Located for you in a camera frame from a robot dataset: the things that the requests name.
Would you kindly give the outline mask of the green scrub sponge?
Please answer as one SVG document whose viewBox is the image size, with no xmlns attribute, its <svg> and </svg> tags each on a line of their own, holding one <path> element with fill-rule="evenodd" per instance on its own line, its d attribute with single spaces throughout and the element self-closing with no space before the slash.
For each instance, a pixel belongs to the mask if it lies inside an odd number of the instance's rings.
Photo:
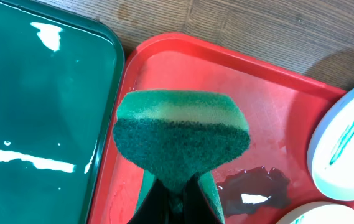
<svg viewBox="0 0 354 224">
<path fill-rule="evenodd" d="M 127 93 L 113 128 L 121 155 L 144 169 L 143 202 L 158 179 L 171 194 L 171 210 L 182 213 L 182 190 L 192 178 L 224 221 L 211 171 L 240 157 L 250 144 L 249 126 L 227 95 L 206 91 L 141 90 Z"/>
</svg>

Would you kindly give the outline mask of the white plate top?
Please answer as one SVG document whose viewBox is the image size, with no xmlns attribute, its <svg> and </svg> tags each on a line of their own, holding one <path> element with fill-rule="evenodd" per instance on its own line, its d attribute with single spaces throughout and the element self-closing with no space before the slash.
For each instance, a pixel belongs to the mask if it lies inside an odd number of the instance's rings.
<svg viewBox="0 0 354 224">
<path fill-rule="evenodd" d="M 316 127 L 307 165 L 322 194 L 354 201 L 354 89 L 342 96 Z"/>
</svg>

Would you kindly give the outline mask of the white plate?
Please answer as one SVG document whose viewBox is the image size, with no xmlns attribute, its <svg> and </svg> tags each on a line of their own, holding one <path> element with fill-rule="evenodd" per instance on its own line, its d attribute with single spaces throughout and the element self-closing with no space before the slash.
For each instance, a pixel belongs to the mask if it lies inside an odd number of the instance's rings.
<svg viewBox="0 0 354 224">
<path fill-rule="evenodd" d="M 342 96 L 316 127 L 307 165 L 322 194 L 354 201 L 354 89 Z"/>
<path fill-rule="evenodd" d="M 332 202 L 311 202 L 291 210 L 276 224 L 354 224 L 354 209 Z"/>
</svg>

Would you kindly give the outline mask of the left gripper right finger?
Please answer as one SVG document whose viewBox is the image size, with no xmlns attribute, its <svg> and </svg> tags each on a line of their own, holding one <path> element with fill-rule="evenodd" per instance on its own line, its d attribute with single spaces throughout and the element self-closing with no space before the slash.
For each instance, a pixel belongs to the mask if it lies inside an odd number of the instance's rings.
<svg viewBox="0 0 354 224">
<path fill-rule="evenodd" d="M 193 176 L 183 189 L 184 224 L 222 224 Z"/>
</svg>

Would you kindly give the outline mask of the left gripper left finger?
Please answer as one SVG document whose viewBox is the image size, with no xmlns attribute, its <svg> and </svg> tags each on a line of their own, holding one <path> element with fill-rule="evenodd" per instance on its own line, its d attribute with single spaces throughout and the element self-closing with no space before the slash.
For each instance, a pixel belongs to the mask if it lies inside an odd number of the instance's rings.
<svg viewBox="0 0 354 224">
<path fill-rule="evenodd" d="M 169 224 L 168 191 L 158 179 L 142 183 L 137 210 L 128 224 Z"/>
</svg>

